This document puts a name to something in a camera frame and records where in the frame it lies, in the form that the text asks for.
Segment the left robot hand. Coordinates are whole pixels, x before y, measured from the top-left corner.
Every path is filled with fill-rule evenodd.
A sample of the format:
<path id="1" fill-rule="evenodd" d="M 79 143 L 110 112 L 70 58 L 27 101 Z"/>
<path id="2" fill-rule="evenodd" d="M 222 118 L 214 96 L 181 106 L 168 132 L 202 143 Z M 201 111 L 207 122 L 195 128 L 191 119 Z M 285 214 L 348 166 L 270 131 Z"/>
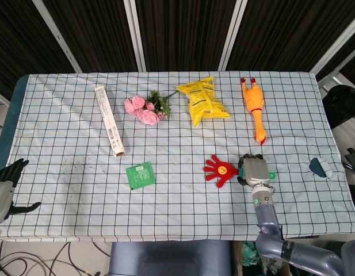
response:
<path id="1" fill-rule="evenodd" d="M 41 202 L 36 202 L 31 206 L 21 207 L 15 206 L 13 201 L 15 188 L 28 163 L 28 160 L 21 158 L 0 170 L 0 224 L 11 215 L 29 213 L 41 205 Z"/>

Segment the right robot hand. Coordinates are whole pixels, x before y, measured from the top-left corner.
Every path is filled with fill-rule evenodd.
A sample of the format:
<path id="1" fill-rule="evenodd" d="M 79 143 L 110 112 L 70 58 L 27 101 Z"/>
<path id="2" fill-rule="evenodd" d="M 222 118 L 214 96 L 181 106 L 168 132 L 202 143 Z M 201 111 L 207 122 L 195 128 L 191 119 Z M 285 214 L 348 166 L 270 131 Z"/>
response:
<path id="1" fill-rule="evenodd" d="M 270 173 L 267 162 L 261 154 L 245 154 L 240 157 L 238 182 L 242 185 L 248 185 L 251 188 L 257 185 L 270 185 Z"/>

